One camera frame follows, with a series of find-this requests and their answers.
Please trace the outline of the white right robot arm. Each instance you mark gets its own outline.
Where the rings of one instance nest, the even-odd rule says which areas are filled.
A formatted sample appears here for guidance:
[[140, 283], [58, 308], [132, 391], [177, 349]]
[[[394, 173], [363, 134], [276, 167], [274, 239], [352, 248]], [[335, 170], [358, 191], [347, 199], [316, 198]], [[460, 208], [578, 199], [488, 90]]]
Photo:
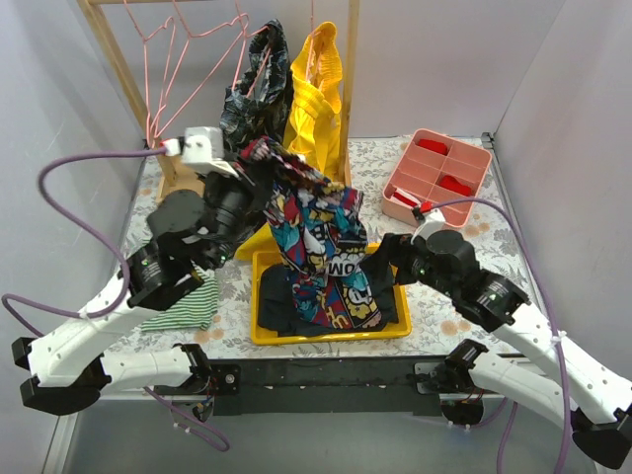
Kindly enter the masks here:
[[462, 341], [435, 369], [418, 375], [435, 391], [496, 392], [569, 428], [575, 446], [616, 470], [631, 450], [631, 382], [554, 330], [552, 321], [508, 278], [480, 266], [460, 233], [428, 238], [387, 233], [374, 257], [396, 269], [398, 283], [421, 283], [448, 297], [465, 320], [510, 344], [538, 373]]

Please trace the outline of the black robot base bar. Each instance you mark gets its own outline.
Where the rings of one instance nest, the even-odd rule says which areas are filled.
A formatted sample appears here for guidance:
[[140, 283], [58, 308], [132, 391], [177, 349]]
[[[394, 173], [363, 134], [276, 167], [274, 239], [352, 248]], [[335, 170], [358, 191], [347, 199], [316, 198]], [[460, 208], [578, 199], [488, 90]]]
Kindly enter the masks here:
[[248, 414], [439, 413], [441, 394], [473, 382], [447, 356], [217, 359], [210, 380], [158, 385], [163, 396], [211, 398], [215, 416]]

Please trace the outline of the colourful comic print shorts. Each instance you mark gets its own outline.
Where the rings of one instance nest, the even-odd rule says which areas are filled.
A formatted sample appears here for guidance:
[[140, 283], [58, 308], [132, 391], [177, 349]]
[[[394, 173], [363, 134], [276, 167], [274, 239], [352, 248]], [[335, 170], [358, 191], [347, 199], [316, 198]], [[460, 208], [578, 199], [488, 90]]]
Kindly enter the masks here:
[[240, 157], [272, 174], [264, 215], [296, 316], [334, 332], [377, 332], [394, 320], [392, 274], [366, 253], [362, 192], [331, 180], [266, 136]]

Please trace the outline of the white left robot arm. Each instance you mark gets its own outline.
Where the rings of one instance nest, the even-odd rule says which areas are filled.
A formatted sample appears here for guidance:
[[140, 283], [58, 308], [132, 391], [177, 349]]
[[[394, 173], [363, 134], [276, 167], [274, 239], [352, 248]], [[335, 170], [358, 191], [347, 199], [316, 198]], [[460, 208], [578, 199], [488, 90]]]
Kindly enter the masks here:
[[24, 406], [64, 416], [107, 393], [159, 385], [198, 395], [219, 382], [220, 370], [197, 344], [134, 355], [109, 348], [200, 288], [203, 271], [232, 258], [254, 231], [273, 182], [266, 171], [211, 172], [202, 195], [190, 190], [167, 195], [146, 217], [151, 238], [127, 259], [129, 277], [115, 274], [80, 318], [13, 343], [15, 365], [30, 374], [20, 386]]

